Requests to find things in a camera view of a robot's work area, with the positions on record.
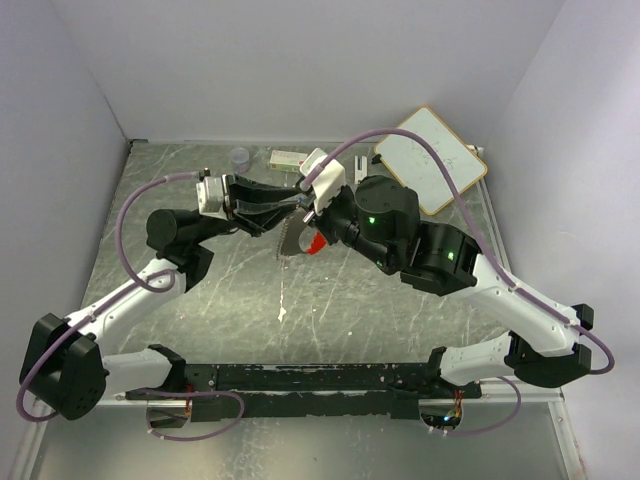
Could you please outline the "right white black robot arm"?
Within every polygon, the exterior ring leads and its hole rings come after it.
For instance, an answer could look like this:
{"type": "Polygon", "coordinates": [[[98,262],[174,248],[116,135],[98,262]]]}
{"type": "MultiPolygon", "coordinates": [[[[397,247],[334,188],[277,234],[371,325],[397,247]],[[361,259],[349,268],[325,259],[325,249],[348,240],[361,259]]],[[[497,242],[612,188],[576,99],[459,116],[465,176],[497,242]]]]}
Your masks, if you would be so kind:
{"type": "Polygon", "coordinates": [[[458,385],[513,375],[528,384],[558,388],[591,370],[591,350],[579,334],[516,292],[513,277],[494,270],[476,240],[462,230],[420,217],[417,194],[375,175],[356,188],[341,179],[316,179],[312,224],[329,244],[342,242],[387,275],[412,288],[464,300],[506,327],[506,333],[466,347],[432,352],[426,390],[448,396],[458,385]]]}

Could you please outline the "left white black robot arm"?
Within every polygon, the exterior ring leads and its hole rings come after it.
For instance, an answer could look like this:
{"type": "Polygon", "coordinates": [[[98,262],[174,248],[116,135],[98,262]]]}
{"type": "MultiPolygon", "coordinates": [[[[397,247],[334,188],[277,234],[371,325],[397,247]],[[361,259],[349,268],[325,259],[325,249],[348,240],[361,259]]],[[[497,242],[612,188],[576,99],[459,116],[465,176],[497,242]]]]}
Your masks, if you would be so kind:
{"type": "Polygon", "coordinates": [[[114,231],[128,279],[89,306],[36,321],[19,375],[16,410],[33,423],[57,416],[76,420],[106,396],[138,389],[162,398],[186,396],[185,360],[162,345],[119,354],[119,342],[146,315],[190,292],[208,274],[214,258],[204,242],[243,231],[252,237],[274,229],[299,205],[295,187],[255,182],[208,170],[171,174],[136,189],[122,205],[114,231]],[[146,221],[154,258],[135,271],[124,249],[126,214],[147,191],[189,181],[196,186],[193,210],[158,209],[146,221]]]}

